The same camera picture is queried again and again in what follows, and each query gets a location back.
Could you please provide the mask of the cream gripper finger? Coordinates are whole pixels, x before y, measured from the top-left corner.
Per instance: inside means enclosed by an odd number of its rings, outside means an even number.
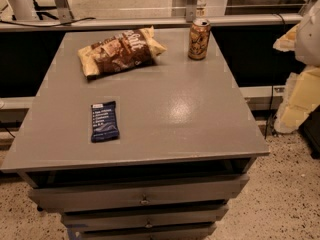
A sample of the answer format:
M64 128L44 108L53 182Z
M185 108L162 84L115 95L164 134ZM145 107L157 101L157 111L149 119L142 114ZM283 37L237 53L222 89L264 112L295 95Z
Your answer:
M282 52L294 51L297 28L298 25L293 26L284 35L278 38L273 44L273 48Z
M300 74L291 73L276 113L274 129L283 134L294 132L319 105L320 68L306 66Z

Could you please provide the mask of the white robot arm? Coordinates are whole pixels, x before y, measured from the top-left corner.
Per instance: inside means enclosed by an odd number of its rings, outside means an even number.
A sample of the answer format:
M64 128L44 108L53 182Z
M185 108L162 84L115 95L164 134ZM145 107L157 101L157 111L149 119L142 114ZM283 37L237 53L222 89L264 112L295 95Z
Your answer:
M289 75L283 102L276 113L275 130L289 134L320 105L320 0L298 24L275 41L273 48L293 51L295 59L305 65L301 73Z

